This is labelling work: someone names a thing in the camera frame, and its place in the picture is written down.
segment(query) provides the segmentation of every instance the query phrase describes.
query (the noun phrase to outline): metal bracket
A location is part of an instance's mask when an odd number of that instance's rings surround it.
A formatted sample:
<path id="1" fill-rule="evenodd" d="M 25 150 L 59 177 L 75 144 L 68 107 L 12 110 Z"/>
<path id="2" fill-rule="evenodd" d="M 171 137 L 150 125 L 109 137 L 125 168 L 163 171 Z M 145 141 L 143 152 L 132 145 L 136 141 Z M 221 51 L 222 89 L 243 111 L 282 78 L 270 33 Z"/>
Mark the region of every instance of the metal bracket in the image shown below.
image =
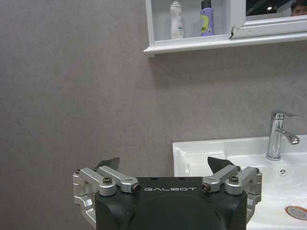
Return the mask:
<path id="1" fill-rule="evenodd" d="M 254 195 L 261 194 L 262 173 L 257 172 L 256 168 L 246 167 L 236 177 L 237 177 L 236 182 L 233 182 L 229 179 L 225 181 L 225 191 L 228 194 L 240 195 L 242 194 L 245 188 L 247 189 L 246 191 L 247 193 L 252 193 Z"/>
<path id="2" fill-rule="evenodd" d="M 94 229 L 96 229 L 96 215 L 92 194 L 99 191 L 102 196 L 111 196 L 116 192 L 115 182 L 104 184 L 103 181 L 103 176 L 89 168 L 78 170 L 73 174 L 74 202 L 81 207 L 82 215 Z"/>
<path id="3" fill-rule="evenodd" d="M 124 193 L 137 193 L 141 190 L 138 179 L 135 177 L 126 176 L 107 166 L 99 167 L 97 172 L 102 176 L 111 177 Z"/>
<path id="4" fill-rule="evenodd" d="M 248 194 L 246 223 L 255 213 L 255 206 L 261 201 L 262 173 L 257 168 L 246 167 L 237 175 L 237 182 L 226 180 L 225 191 L 230 195 Z"/>
<path id="5" fill-rule="evenodd" d="M 217 192 L 220 190 L 221 184 L 223 184 L 230 176 L 237 175 L 238 169 L 234 165 L 227 165 L 220 171 L 211 176 L 205 176 L 202 178 L 202 189 L 204 192 Z"/>

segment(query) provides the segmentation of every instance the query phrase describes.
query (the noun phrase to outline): bottle cap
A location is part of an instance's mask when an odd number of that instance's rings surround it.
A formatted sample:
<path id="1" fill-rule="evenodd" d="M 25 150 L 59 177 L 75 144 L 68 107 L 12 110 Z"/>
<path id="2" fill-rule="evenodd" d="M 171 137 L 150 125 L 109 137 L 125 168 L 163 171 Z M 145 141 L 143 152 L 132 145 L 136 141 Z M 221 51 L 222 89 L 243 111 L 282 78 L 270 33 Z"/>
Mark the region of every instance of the bottle cap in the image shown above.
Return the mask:
<path id="1" fill-rule="evenodd" d="M 173 4 L 171 6 L 173 6 L 173 7 L 181 7 L 181 4 L 179 3 L 179 1 L 173 1 Z"/>
<path id="2" fill-rule="evenodd" d="M 211 0 L 203 0 L 201 2 L 201 9 L 205 9 L 205 8 L 211 8 Z"/>

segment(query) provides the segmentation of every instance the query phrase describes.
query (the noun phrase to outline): mirror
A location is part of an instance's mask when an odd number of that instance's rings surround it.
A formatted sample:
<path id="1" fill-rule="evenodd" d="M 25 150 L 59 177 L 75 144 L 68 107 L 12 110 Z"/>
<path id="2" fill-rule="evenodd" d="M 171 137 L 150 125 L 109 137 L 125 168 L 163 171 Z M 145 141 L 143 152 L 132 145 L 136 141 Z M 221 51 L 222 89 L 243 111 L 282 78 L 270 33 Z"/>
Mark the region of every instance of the mirror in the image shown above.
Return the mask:
<path id="1" fill-rule="evenodd" d="M 246 0 L 246 21 L 307 15 L 307 0 Z"/>

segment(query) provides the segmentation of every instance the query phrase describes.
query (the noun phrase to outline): faucet handle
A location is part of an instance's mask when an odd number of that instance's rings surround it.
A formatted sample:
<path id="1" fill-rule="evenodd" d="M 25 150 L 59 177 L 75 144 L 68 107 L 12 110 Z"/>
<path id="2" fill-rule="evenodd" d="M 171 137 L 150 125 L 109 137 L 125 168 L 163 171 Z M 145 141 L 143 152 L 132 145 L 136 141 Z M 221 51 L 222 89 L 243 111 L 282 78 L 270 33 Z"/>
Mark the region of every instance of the faucet handle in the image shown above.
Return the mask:
<path id="1" fill-rule="evenodd" d="M 280 111 L 280 110 L 273 110 L 271 112 L 271 117 L 273 119 L 277 119 L 277 120 L 283 120 L 284 116 L 288 116 L 288 117 L 298 117 L 298 115 L 292 114 L 292 113 L 287 113 L 284 111 Z"/>

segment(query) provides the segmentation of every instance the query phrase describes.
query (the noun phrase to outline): purple bottle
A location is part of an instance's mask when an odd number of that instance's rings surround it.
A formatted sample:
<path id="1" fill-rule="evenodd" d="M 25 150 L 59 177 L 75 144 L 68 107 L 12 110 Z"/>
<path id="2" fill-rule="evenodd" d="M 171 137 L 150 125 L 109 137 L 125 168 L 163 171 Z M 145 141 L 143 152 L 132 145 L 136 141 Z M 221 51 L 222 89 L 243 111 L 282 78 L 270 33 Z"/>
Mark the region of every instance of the purple bottle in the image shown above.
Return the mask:
<path id="1" fill-rule="evenodd" d="M 211 0 L 201 2 L 201 36 L 214 35 L 213 9 Z"/>

